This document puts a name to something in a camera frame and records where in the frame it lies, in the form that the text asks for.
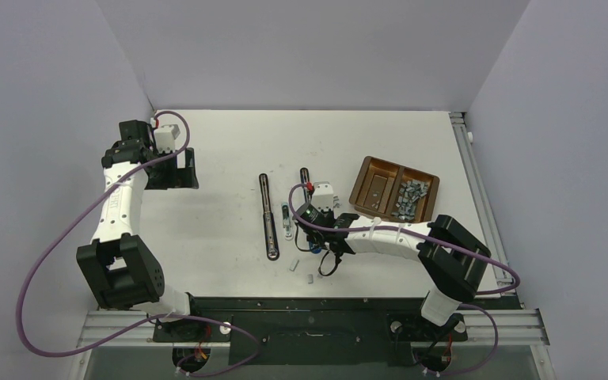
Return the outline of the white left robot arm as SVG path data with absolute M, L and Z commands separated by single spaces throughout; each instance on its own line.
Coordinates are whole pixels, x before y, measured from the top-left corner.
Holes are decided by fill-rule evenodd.
M 107 310 L 138 310 L 173 321 L 184 340 L 195 340 L 204 329 L 193 311 L 189 293 L 165 281 L 164 271 L 140 236 L 143 194 L 147 190 L 199 187 L 194 150 L 184 152 L 184 167 L 174 156 L 181 129 L 128 120 L 119 124 L 120 139 L 101 159 L 104 189 L 97 228 L 76 259 L 98 306 Z

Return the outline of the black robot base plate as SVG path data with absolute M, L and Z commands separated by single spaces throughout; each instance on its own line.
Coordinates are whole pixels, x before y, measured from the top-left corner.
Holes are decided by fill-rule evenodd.
M 200 369 L 227 350 L 230 365 L 391 367 L 443 361 L 450 343 L 472 340 L 474 309 L 458 308 L 444 326 L 426 321 L 422 298 L 197 298 L 195 320 L 154 321 L 153 341 L 172 343 L 173 359 Z

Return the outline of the brown wooden tray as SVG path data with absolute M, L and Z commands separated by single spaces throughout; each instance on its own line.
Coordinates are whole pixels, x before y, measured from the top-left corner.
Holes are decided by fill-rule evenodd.
M 399 186 L 406 180 L 425 181 L 429 191 L 419 202 L 415 220 L 400 220 L 390 215 L 397 201 Z M 429 222 L 432 220 L 440 179 L 430 173 L 367 156 L 363 160 L 349 203 L 359 213 L 391 222 Z

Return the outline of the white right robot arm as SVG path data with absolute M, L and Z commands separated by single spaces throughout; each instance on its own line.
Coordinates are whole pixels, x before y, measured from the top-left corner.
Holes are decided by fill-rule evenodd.
M 488 248 L 449 215 L 433 222 L 397 223 L 343 213 L 337 218 L 309 203 L 295 212 L 295 224 L 309 238 L 336 256 L 377 253 L 420 263 L 433 286 L 416 316 L 417 332 L 435 339 L 447 327 L 458 307 L 476 297 L 488 263 L 464 254 L 490 257 Z

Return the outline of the black stapler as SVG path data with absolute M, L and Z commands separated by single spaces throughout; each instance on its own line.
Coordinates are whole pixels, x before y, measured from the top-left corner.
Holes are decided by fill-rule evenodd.
M 271 261 L 279 259 L 280 252 L 276 235 L 276 225 L 272 211 L 268 175 L 261 173 L 258 177 L 261 203 L 263 209 L 264 240 L 266 256 Z

